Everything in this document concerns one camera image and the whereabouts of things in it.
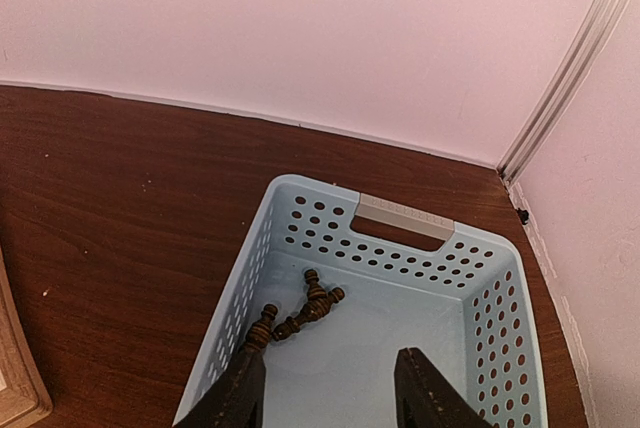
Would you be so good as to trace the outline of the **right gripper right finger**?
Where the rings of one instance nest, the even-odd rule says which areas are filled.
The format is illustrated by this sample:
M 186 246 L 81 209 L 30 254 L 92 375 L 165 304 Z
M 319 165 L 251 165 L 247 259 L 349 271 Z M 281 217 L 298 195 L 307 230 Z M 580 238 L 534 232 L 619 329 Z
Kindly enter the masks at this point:
M 394 367 L 398 427 L 487 427 L 419 348 L 403 348 Z

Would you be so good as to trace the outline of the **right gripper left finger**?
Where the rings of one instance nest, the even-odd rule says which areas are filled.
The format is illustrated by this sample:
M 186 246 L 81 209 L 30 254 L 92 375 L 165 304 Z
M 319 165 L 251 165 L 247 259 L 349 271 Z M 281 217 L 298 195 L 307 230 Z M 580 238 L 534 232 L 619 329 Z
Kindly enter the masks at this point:
M 261 351 L 241 350 L 178 428 L 263 426 L 265 363 Z

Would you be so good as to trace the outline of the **light blue plastic basket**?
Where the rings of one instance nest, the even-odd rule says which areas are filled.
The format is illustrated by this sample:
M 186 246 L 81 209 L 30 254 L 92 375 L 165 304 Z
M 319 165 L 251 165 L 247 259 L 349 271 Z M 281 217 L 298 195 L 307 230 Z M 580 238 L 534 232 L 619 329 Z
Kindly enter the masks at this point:
M 393 372 L 420 349 L 491 425 L 548 423 L 519 252 L 447 218 L 299 175 L 268 186 L 186 383 L 184 418 L 221 377 L 264 305 L 296 314 L 304 274 L 345 297 L 264 354 L 267 427 L 392 427 Z

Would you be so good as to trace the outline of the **wooden chess board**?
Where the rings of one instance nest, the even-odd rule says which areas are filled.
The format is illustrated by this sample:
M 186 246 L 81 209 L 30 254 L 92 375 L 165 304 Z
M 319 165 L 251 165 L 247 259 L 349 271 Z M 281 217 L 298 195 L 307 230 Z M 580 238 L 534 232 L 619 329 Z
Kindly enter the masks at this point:
M 53 410 L 54 404 L 26 340 L 1 257 L 1 426 L 30 427 Z

